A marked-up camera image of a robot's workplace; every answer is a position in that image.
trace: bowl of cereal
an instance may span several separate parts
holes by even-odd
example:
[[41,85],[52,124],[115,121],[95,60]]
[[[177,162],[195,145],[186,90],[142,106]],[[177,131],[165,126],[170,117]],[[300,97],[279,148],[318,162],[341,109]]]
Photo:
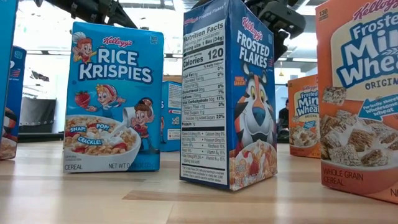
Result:
[[0,159],[12,159],[17,151],[17,143],[8,138],[1,138]]
[[127,123],[93,115],[69,115],[65,122],[65,154],[132,163],[141,146],[138,133]]

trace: ceiling light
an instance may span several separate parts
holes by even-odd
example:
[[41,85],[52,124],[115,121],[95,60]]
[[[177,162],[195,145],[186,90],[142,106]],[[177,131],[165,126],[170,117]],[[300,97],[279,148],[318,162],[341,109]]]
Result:
[[294,62],[318,62],[316,58],[293,58]]
[[27,50],[27,54],[43,54],[41,50]]
[[49,54],[54,54],[54,55],[70,55],[70,52],[69,52],[69,51],[49,50]]

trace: cereal box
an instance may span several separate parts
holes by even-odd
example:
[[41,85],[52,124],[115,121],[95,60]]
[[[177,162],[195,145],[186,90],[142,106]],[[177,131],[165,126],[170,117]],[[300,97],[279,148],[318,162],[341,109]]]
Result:
[[287,82],[290,154],[320,158],[318,75]]
[[180,83],[163,82],[160,150],[164,152],[181,148],[181,91]]
[[397,25],[398,1],[329,0],[317,7],[322,184],[394,203]]
[[13,46],[6,111],[3,121],[3,134],[0,145],[0,159],[12,159],[16,155],[22,88],[24,87],[25,59],[26,50]]
[[239,190],[277,173],[273,41],[240,0],[184,14],[182,180]]
[[75,22],[65,172],[159,170],[164,37]]
[[14,40],[17,7],[18,1],[0,1],[0,12],[2,15],[2,39],[0,41],[0,127],[3,127],[2,135],[6,133],[4,130],[3,116],[6,106],[8,74],[10,71],[11,49],[12,41]]

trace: wooden surface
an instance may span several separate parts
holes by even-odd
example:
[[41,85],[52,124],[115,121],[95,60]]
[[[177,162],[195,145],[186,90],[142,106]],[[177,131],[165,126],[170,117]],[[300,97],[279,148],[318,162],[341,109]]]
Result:
[[278,145],[277,176],[236,193],[178,180],[178,153],[161,171],[62,174],[62,143],[27,143],[0,161],[0,223],[396,224],[398,206],[320,185],[317,159]]

